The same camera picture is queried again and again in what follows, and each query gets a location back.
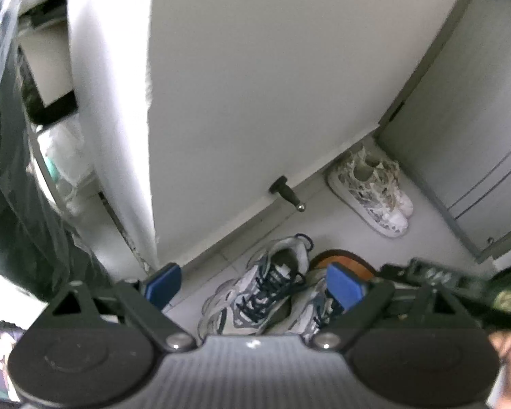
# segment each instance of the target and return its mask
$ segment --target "white wall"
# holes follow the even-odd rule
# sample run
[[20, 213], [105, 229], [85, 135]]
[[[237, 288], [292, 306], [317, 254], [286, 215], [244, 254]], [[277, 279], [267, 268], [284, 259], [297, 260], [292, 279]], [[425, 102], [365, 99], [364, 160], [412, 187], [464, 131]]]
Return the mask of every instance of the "white wall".
[[109, 203], [156, 264], [148, 163], [146, 59], [151, 0], [68, 0], [80, 123]]
[[278, 176], [295, 185], [370, 131], [455, 1], [153, 0], [159, 262], [189, 261]]

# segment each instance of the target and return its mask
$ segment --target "gray sneaker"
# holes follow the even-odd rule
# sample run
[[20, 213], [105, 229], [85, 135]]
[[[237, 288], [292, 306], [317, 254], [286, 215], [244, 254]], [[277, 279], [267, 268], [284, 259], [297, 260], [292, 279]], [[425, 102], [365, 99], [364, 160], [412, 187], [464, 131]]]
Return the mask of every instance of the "gray sneaker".
[[283, 321], [269, 328], [267, 334], [301, 335], [308, 343], [331, 319], [344, 312], [337, 300], [327, 292], [326, 269], [310, 271], [307, 286], [292, 296], [292, 311]]
[[302, 234], [274, 240], [255, 253], [246, 273], [229, 280], [203, 305], [198, 335], [257, 335], [305, 284], [312, 240]]

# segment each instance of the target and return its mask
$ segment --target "carbon fiber surface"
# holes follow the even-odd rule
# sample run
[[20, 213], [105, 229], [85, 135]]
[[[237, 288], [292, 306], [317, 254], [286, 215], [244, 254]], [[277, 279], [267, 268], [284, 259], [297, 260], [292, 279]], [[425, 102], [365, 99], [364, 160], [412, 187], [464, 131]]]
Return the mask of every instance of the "carbon fiber surface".
[[339, 354], [309, 349], [297, 336], [209, 337], [193, 352], [168, 355], [148, 385], [111, 407], [406, 408], [365, 388]]

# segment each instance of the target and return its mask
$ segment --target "white sneaker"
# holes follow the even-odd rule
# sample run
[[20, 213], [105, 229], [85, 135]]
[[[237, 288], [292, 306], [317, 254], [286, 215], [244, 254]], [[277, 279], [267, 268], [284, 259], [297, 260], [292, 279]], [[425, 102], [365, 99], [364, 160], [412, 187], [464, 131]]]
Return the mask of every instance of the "white sneaker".
[[265, 333], [297, 334], [308, 343], [322, 327], [342, 313], [344, 309], [327, 292], [326, 269], [312, 270], [307, 274], [306, 288], [292, 296], [290, 314]]
[[312, 240], [303, 234], [259, 250], [238, 280], [229, 280], [203, 304], [198, 335], [258, 335], [273, 324], [289, 297], [305, 285]]
[[409, 222], [396, 206], [390, 179], [383, 168], [361, 164], [351, 155], [328, 173], [327, 184], [364, 221], [382, 235], [403, 236]]
[[399, 163], [385, 158], [378, 158], [367, 152], [365, 146], [357, 153], [359, 159], [370, 167], [381, 167], [390, 175], [393, 195], [399, 210], [406, 218], [413, 214], [414, 206], [409, 196], [399, 188]]

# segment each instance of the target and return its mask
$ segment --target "blue gripper pad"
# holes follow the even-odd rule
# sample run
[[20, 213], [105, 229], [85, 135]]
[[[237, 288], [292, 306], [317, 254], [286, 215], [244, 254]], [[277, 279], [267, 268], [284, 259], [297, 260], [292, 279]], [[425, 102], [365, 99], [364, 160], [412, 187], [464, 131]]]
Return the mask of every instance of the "blue gripper pad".
[[142, 295], [159, 310], [172, 300], [182, 285], [182, 270], [169, 263], [142, 283]]
[[326, 271], [327, 290], [334, 299], [349, 310], [365, 295], [364, 281], [340, 263], [331, 263]]

